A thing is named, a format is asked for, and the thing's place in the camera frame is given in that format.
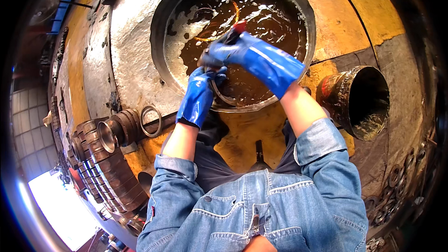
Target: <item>white wall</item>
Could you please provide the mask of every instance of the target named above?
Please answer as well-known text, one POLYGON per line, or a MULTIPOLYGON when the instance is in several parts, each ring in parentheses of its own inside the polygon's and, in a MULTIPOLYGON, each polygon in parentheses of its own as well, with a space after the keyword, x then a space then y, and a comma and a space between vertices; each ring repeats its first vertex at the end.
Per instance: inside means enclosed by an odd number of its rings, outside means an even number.
POLYGON ((31 181, 59 162, 51 127, 42 121, 48 114, 47 92, 42 87, 14 92, 11 105, 18 163, 31 181))

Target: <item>yellow floor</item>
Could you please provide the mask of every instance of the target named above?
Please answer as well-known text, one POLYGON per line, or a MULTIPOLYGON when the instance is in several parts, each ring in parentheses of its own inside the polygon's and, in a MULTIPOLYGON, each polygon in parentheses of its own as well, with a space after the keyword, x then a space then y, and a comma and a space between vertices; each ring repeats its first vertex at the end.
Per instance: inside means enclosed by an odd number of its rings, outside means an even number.
MULTIPOLYGON (((92 0, 77 1, 85 4, 92 2, 92 0)), ((337 72, 335 64, 328 59, 370 47, 368 36, 374 45, 379 45, 385 39, 404 32, 401 21, 389 0, 351 1, 368 33, 365 33, 349 0, 309 0, 316 16, 316 51, 313 60, 323 61, 313 65, 310 76, 305 76, 301 82, 311 88, 313 97, 315 97, 315 88, 319 81, 337 72)), ((87 12, 86 8, 72 8, 67 19, 67 25, 70 28, 67 43, 70 43, 68 72, 73 126, 90 119, 82 69, 84 36, 88 29, 87 12)), ((216 146, 216 150, 235 171, 246 171, 255 162, 255 141, 257 140, 263 142, 266 163, 275 168, 285 150, 281 129, 286 116, 279 103, 257 112, 222 113, 221 118, 230 127, 230 133, 216 146)), ((165 131, 158 138, 141 141, 138 151, 126 155, 136 175, 145 169, 154 171, 152 165, 155 154, 159 152, 169 131, 165 131)), ((353 154, 353 138, 344 131, 343 136, 349 147, 349 153, 353 154)))

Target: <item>forearm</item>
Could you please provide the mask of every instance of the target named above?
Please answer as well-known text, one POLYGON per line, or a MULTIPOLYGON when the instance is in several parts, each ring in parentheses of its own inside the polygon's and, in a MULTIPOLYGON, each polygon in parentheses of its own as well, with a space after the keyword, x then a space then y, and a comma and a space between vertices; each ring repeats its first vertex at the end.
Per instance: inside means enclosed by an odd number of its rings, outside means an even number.
POLYGON ((163 149, 163 154, 173 158, 193 161, 198 133, 199 129, 197 127, 178 122, 163 149))
POLYGON ((296 137, 319 119, 327 118, 322 107, 302 88, 293 82, 280 99, 296 137))

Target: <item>metal rod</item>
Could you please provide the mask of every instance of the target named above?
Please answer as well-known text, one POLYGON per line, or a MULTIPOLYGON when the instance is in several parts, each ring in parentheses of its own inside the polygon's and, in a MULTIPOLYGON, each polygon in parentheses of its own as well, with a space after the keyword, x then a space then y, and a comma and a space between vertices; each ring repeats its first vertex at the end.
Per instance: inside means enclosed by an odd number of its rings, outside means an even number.
POLYGON ((65 0, 61 0, 59 1, 60 3, 67 3, 67 4, 73 4, 73 5, 78 5, 78 6, 82 6, 82 7, 86 7, 86 8, 90 8, 92 9, 92 6, 87 5, 87 4, 82 4, 82 3, 77 3, 77 2, 73 2, 73 1, 65 1, 65 0))

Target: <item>oil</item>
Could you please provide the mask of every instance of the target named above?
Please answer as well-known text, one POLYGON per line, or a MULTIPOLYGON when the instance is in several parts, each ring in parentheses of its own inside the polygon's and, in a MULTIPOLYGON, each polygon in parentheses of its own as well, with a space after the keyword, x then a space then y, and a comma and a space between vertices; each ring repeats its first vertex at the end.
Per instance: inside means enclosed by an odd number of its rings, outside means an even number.
MULTIPOLYGON (((187 66, 187 75, 197 68, 197 60, 208 45, 226 33, 238 20, 247 20, 246 31, 303 62, 306 54, 306 26, 304 17, 291 0, 183 0, 175 10, 193 17, 187 24, 208 23, 196 36, 182 34, 189 39, 180 58, 187 66)), ((272 92, 261 81, 238 64, 229 64, 227 79, 220 92, 238 100, 237 106, 259 103, 272 97, 272 92)), ((219 105, 226 104, 221 99, 219 105)))

